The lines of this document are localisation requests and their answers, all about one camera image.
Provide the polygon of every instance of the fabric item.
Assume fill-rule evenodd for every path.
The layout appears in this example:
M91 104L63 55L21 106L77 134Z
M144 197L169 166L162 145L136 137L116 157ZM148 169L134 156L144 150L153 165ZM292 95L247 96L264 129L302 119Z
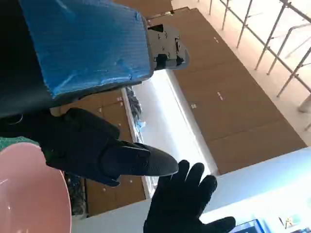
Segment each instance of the fabric item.
M19 2L53 98L150 77L145 19L134 9L106 0Z
M183 160L178 173L159 178L144 233L228 233L235 227L233 217L209 224L199 220L216 190L217 181L208 175L200 182L204 172L201 163L195 164L188 174L189 168L189 162Z

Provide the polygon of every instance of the white surface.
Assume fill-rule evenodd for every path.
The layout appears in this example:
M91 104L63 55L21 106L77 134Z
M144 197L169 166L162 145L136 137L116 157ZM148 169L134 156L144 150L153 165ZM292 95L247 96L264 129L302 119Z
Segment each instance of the white surface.
M256 198L258 195L262 195L261 200L264 201L269 192L274 192L274 198L277 199L281 194L279 190L286 190L284 188L289 185L292 185L291 195L294 195L292 198L295 198L297 190L305 192L307 190L305 184L311 182L310 155L311 148L305 148L218 177L218 188L205 212L224 208L203 216L204 222L214 220L214 217L219 218L227 215L241 219L241 213L249 212L251 206L245 204L245 209L243 209L237 202ZM72 233L142 232L150 203L151 200L138 202L79 221L73 224ZM232 203L236 203L235 206L231 206L230 210L226 208ZM266 205L273 209L274 203L269 202Z
M190 164L201 162L207 167L205 155L185 120L167 72L155 72L151 79L134 86L133 90L142 107L141 119L146 122L141 130L144 143L169 153L177 161L187 159Z

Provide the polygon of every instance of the metal bracket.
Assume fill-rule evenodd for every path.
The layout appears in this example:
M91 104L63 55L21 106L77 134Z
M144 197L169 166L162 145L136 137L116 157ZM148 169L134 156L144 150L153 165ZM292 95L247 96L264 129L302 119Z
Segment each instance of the metal bracket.
M189 63L187 49L180 41L177 30L170 26L156 25L148 28L148 47L153 58L153 69L179 69Z

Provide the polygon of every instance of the white wall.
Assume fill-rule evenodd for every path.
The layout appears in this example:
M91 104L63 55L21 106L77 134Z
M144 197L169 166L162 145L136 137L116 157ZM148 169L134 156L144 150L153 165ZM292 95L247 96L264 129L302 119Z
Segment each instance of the white wall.
M311 148L305 148L219 176L218 188L205 212L294 183L300 184L300 189L296 189L303 191L311 184L310 168ZM146 200L73 223L72 233L142 232L149 206L150 200Z

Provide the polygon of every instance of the glove finger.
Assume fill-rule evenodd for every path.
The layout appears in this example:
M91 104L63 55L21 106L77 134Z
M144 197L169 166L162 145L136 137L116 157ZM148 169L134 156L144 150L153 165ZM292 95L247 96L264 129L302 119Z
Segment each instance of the glove finger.
M225 217L202 227L202 233L228 233L235 228L235 218Z
M204 165L202 163L196 163L195 165L193 165L186 179L187 188L198 187L203 172L204 172Z
M157 190L159 188L163 188L169 185L170 181L171 181L172 175L170 176L160 176L159 180L157 182Z
M190 164L187 160L182 160L178 163L179 170L172 176L172 183L184 183L187 177Z
M206 205L217 188L216 177L207 175L199 185L199 198Z

